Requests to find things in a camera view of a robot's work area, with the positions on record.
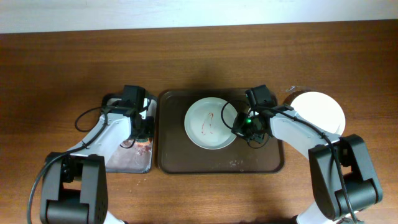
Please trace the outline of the pale green plate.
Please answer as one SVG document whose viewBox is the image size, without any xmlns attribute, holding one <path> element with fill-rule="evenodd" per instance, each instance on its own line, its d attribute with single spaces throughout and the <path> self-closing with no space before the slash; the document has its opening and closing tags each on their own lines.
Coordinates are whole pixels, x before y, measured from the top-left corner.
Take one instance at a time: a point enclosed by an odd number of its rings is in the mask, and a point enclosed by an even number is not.
<svg viewBox="0 0 398 224">
<path fill-rule="evenodd" d="M 291 104 L 299 115 L 329 133 L 338 128 L 337 109 L 340 106 L 332 97 L 317 91 L 308 91 L 296 96 Z"/>
<path fill-rule="evenodd" d="M 186 112 L 184 128 L 188 138 L 197 146 L 217 150 L 229 146 L 236 135 L 224 124 L 232 127 L 238 113 L 226 100 L 217 97 L 202 98 Z"/>
</svg>

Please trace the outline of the green orange sponge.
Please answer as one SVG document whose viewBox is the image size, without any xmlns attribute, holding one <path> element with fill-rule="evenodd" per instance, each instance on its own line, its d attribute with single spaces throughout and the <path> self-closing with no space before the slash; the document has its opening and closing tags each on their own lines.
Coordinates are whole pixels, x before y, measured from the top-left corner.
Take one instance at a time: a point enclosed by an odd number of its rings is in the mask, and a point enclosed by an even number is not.
<svg viewBox="0 0 398 224">
<path fill-rule="evenodd" d="M 136 143 L 140 144 L 149 144 L 151 141 L 151 138 L 136 139 Z"/>
</svg>

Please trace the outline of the pink white plate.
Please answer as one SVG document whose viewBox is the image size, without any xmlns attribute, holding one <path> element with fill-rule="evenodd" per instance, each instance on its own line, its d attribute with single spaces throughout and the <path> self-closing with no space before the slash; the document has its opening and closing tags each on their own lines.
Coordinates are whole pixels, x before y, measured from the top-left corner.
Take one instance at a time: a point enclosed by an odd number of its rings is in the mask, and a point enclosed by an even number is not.
<svg viewBox="0 0 398 224">
<path fill-rule="evenodd" d="M 338 118 L 338 128 L 336 130 L 336 134 L 339 134 L 341 136 L 345 130 L 346 118 L 343 109 L 340 106 L 337 109 L 337 118 Z"/>
</svg>

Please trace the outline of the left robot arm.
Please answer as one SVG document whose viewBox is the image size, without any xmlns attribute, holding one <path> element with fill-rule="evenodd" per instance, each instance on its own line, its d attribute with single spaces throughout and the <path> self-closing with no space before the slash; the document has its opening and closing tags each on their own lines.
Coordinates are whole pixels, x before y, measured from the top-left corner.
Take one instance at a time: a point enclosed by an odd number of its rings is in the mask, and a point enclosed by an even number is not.
<svg viewBox="0 0 398 224">
<path fill-rule="evenodd" d="M 42 184 L 42 223 L 121 223 L 108 210 L 106 163 L 126 140 L 155 136 L 157 98 L 145 88 L 126 85 L 107 94 L 97 124 L 65 152 L 51 152 L 35 178 Z"/>
</svg>

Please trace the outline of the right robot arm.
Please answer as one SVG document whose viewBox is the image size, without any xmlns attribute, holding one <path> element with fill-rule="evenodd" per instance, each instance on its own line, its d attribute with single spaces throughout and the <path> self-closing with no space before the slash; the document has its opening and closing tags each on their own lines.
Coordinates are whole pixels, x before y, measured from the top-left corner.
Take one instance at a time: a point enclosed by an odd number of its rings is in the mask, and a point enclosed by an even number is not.
<svg viewBox="0 0 398 224">
<path fill-rule="evenodd" d="M 382 201 L 382 187 L 362 137 L 343 137 L 318 127 L 290 105 L 278 105 L 265 85 L 245 94 L 249 111 L 238 113 L 231 132 L 246 142 L 286 142 L 309 161 L 315 201 L 284 223 L 360 223 L 356 212 Z"/>
</svg>

